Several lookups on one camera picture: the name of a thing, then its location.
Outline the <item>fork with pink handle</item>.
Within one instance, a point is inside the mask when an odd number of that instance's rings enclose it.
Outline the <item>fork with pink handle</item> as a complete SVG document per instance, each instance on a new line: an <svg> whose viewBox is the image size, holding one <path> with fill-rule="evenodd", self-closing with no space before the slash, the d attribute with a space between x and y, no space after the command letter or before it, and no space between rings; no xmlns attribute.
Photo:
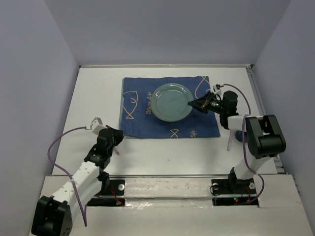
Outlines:
<svg viewBox="0 0 315 236"><path fill-rule="evenodd" d="M118 151L117 147L114 147L114 152L115 152L117 155L120 155L120 152Z"/></svg>

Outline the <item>teal ceramic plate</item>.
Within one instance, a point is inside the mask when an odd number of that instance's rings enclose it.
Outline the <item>teal ceramic plate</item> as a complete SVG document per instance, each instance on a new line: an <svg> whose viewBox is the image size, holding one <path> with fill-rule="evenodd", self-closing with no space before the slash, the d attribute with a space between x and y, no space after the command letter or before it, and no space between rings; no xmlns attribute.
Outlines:
<svg viewBox="0 0 315 236"><path fill-rule="evenodd" d="M192 111L188 102L193 101L191 91L183 85L170 83L157 88L150 100L152 113L160 120L176 122Z"/></svg>

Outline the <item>blue cloth placemat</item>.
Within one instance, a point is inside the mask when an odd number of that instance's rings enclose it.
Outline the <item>blue cloth placemat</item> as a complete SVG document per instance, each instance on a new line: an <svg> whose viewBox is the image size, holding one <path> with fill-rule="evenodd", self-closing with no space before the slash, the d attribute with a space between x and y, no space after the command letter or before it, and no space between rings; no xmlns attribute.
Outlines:
<svg viewBox="0 0 315 236"><path fill-rule="evenodd" d="M120 129L140 139L217 138L214 112L188 105L210 91L208 76L122 80Z"/></svg>

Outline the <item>dark blue mug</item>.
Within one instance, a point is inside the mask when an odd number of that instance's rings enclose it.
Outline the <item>dark blue mug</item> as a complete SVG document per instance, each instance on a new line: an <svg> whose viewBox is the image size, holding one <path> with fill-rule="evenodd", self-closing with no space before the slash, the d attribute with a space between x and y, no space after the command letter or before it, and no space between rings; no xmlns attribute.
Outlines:
<svg viewBox="0 0 315 236"><path fill-rule="evenodd" d="M235 138L236 138L237 141L242 143L243 142L243 133L242 133L242 131L240 131L240 130L235 131ZM245 142L247 142L247 134L246 134L246 132L244 133L244 139L245 139Z"/></svg>

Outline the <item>spoon with pink handle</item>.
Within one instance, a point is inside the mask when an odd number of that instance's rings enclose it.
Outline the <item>spoon with pink handle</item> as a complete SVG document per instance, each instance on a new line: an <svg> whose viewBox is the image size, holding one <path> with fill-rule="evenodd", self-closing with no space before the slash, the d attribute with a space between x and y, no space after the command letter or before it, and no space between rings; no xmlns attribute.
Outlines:
<svg viewBox="0 0 315 236"><path fill-rule="evenodd" d="M227 145L227 151L231 150L233 135L234 135L233 130L230 130L229 139L228 139L228 145Z"/></svg>

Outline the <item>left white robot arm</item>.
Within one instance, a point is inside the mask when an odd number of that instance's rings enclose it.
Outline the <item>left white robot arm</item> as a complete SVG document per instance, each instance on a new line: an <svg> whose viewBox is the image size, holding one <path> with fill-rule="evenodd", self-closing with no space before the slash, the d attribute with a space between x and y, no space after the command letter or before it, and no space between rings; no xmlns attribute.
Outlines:
<svg viewBox="0 0 315 236"><path fill-rule="evenodd" d="M97 194L104 194L110 185L109 174L105 168L124 138L122 130L108 125L97 125L91 131L97 135L81 166L70 174L54 161L55 167L62 170L69 180L50 197L42 196L35 208L31 233L35 236L68 236L73 220L78 214L87 226L87 205Z"/></svg>

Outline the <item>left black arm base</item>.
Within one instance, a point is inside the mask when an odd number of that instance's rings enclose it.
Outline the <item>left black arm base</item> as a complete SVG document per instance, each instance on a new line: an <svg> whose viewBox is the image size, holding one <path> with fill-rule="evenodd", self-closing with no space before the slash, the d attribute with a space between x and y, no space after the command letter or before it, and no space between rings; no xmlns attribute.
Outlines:
<svg viewBox="0 0 315 236"><path fill-rule="evenodd" d="M126 182L122 178L103 183L101 191L87 203L88 207L124 207Z"/></svg>

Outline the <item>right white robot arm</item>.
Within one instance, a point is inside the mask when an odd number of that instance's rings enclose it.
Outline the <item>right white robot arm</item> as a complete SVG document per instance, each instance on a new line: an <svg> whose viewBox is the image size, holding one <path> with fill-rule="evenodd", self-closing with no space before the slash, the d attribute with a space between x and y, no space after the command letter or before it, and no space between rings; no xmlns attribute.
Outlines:
<svg viewBox="0 0 315 236"><path fill-rule="evenodd" d="M244 157L231 169L227 178L212 181L211 192L214 196L254 193L250 185L260 167L286 149L285 138L275 115L241 116L237 113L237 104L238 95L229 90L222 98L208 92L188 103L201 113L211 111L218 114L224 129L241 133Z"/></svg>

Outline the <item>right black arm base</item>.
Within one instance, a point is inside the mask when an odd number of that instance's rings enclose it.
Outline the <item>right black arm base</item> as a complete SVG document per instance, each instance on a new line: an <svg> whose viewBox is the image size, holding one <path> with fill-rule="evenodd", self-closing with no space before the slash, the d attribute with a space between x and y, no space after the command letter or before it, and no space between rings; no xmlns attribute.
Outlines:
<svg viewBox="0 0 315 236"><path fill-rule="evenodd" d="M259 205L253 178L235 182L227 178L215 178L211 180L209 191L215 207Z"/></svg>

